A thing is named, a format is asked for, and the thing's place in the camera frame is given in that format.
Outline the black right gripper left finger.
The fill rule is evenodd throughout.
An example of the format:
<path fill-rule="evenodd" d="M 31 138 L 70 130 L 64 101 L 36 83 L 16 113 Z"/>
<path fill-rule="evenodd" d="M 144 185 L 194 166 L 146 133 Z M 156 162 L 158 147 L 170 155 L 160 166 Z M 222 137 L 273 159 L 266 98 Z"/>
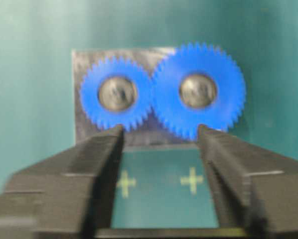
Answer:
<path fill-rule="evenodd" d="M 112 220 L 121 125 L 13 173 L 0 193 L 0 239 L 91 239 Z"/>

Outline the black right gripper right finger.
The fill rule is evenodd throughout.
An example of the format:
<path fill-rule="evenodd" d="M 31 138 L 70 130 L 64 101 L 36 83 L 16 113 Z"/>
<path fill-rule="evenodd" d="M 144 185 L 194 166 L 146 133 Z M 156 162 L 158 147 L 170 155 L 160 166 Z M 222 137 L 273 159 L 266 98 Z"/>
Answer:
<path fill-rule="evenodd" d="M 205 125 L 197 145 L 221 227 L 298 239 L 298 161 Z"/>

